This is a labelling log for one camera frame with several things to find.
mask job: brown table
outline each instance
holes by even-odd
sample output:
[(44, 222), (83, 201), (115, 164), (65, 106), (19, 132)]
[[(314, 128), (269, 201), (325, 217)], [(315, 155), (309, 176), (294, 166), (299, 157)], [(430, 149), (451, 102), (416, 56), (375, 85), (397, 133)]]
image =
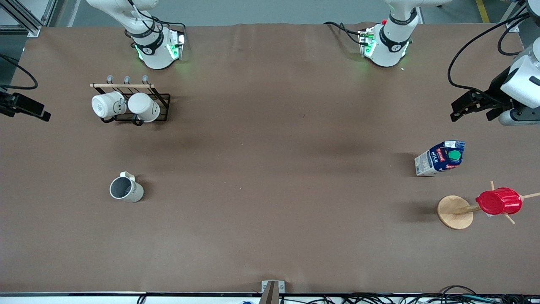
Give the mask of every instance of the brown table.
[[(514, 226), (476, 214), (458, 232), (434, 213), (490, 179), (540, 190), (538, 127), (449, 118), (464, 90), (448, 63), (489, 26), (420, 25), (388, 69), (323, 25), (188, 28), (187, 60), (162, 71), (123, 28), (44, 28), (21, 65), (51, 121), (0, 118), (0, 290), (250, 292), (270, 278), (290, 292), (538, 293), (538, 200)], [(486, 88), (508, 66), (500, 33), (464, 53), (459, 83)], [(109, 74), (171, 93), (169, 121), (102, 123), (89, 84)], [(463, 165), (415, 177), (413, 158), (449, 139), (467, 142)], [(109, 196), (124, 170), (140, 203)]]

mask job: round wooden base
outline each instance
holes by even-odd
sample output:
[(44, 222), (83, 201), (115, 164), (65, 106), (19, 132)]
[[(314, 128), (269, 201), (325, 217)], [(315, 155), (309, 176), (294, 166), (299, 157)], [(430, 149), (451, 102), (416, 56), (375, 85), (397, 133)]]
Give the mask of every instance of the round wooden base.
[(469, 203), (456, 195), (443, 197), (437, 205), (437, 215), (443, 224), (452, 229), (465, 229), (473, 222), (473, 213), (455, 215), (454, 210), (469, 206)]

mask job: mug rack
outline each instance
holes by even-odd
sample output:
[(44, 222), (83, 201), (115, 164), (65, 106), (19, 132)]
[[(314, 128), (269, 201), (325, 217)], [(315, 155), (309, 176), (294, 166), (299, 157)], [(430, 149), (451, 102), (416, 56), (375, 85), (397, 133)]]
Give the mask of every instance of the mug rack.
[[(112, 83), (112, 75), (107, 76), (106, 83), (91, 83), (91, 88), (94, 88), (100, 94), (106, 94), (104, 89), (110, 91), (116, 91), (122, 94), (124, 97), (124, 102), (127, 103), (129, 98), (135, 93), (145, 93), (154, 101), (159, 101), (159, 116), (154, 121), (167, 121), (169, 105), (171, 103), (171, 94), (162, 94), (159, 93), (156, 89), (156, 86), (153, 83), (148, 82), (148, 76), (143, 76), (142, 84), (131, 84), (129, 76), (124, 77), (123, 84), (114, 84)], [(136, 126), (143, 125), (144, 121), (137, 119), (137, 114), (132, 113), (127, 109), (126, 113), (112, 116), (111, 118), (104, 119), (101, 118), (101, 121), (104, 123), (110, 123), (113, 121), (130, 121)]]

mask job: yellow floor tape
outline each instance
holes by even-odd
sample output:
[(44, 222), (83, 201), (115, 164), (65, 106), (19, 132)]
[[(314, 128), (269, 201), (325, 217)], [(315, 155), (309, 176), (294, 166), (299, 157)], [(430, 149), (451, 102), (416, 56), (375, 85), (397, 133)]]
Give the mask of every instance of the yellow floor tape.
[(488, 12), (485, 10), (484, 2), (482, 0), (476, 0), (476, 6), (483, 23), (489, 23)]

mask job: mug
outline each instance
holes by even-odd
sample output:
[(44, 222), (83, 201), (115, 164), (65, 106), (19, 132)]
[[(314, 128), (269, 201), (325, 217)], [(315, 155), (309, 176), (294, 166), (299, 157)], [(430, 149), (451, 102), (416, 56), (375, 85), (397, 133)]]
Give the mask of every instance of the mug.
[(160, 112), (159, 105), (145, 93), (131, 95), (127, 107), (143, 122), (156, 120)]
[(120, 92), (113, 91), (92, 97), (92, 109), (101, 118), (124, 114), (126, 108), (124, 96)]
[(109, 193), (117, 200), (135, 203), (143, 197), (144, 189), (135, 181), (134, 175), (124, 171), (112, 181)]

